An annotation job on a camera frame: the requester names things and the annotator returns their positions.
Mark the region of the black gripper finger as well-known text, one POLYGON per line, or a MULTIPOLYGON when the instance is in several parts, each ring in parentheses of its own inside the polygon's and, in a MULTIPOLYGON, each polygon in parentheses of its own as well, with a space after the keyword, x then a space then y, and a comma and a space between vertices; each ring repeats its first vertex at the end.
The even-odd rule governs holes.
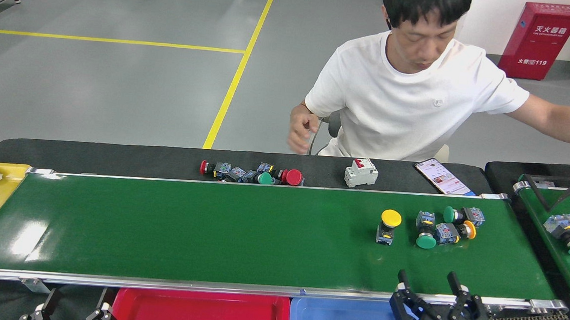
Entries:
POLYGON ((52 315, 59 306, 60 300, 61 293, 57 288, 54 288, 44 303, 37 306, 32 313, 21 315, 19 320, 51 320, 52 315))
POLYGON ((88 317, 82 320, 117 320, 112 313, 112 304, 117 296, 115 289, 105 288, 102 290, 96 309, 93 309, 88 317))

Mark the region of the person's right hand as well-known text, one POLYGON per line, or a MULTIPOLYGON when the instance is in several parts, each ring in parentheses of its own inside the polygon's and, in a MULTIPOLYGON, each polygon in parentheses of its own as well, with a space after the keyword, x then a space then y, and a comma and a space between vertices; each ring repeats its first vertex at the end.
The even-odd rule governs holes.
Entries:
POLYGON ((311 144, 310 134, 318 132, 319 118, 311 112, 302 101, 291 110, 288 131, 288 145, 293 152, 299 155, 306 154, 311 144))

